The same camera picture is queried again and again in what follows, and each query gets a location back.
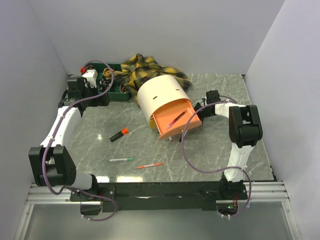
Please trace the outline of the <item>round cream drawer organizer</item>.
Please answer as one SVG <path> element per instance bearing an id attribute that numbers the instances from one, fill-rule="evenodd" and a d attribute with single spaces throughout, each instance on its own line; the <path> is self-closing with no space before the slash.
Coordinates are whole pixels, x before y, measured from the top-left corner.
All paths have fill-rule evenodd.
<path id="1" fill-rule="evenodd" d="M 192 101 L 171 75 L 157 76 L 145 82 L 138 90 L 137 102 L 149 127 L 158 130 L 159 140 L 202 125 Z M 187 113 L 166 130 L 166 126 L 184 110 Z"/>

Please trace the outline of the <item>red translucent pen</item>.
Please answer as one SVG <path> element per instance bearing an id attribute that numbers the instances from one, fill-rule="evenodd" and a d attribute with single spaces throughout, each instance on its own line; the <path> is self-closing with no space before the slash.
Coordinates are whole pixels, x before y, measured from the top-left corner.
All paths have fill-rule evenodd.
<path id="1" fill-rule="evenodd" d="M 177 117 L 175 117 L 166 127 L 166 130 L 169 130 L 181 117 L 183 117 L 187 113 L 187 110 L 181 112 Z"/>

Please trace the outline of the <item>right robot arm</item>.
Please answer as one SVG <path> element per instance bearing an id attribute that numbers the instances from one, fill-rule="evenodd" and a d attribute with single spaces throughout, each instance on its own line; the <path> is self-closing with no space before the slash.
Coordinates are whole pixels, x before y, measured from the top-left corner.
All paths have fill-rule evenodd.
<path id="1" fill-rule="evenodd" d="M 249 156 L 263 137 L 263 128 L 256 105 L 241 105 L 234 99 L 226 98 L 223 103 L 222 96 L 217 90 L 206 92 L 203 103 L 194 107 L 201 121 L 212 116 L 228 118 L 228 134 L 232 142 L 227 168 L 222 172 L 219 181 L 219 193 L 224 199 L 231 199 L 242 192 Z"/>

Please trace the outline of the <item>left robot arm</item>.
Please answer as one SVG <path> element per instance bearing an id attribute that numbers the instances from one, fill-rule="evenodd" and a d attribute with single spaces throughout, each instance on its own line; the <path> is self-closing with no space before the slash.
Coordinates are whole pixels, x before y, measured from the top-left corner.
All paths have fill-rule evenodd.
<path id="1" fill-rule="evenodd" d="M 56 119 L 44 141 L 32 147 L 28 157 L 35 184 L 53 189 L 66 186 L 82 190 L 88 201 L 100 195 L 98 181 L 93 174 L 78 171 L 68 152 L 73 131 L 87 107 L 107 106 L 110 102 L 107 84 L 100 75 L 91 71 L 82 76 L 71 76 L 68 89 L 58 103 Z"/>

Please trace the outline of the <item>black orange highlighter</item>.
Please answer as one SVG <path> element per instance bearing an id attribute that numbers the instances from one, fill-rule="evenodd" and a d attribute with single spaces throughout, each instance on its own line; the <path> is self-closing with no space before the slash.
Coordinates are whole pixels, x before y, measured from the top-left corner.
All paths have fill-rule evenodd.
<path id="1" fill-rule="evenodd" d="M 129 130 L 127 128 L 123 128 L 122 130 L 120 130 L 119 132 L 117 132 L 115 135 L 113 135 L 112 137 L 109 138 L 109 140 L 111 142 L 116 141 L 117 139 L 123 137 L 124 135 L 126 135 L 129 132 Z"/>

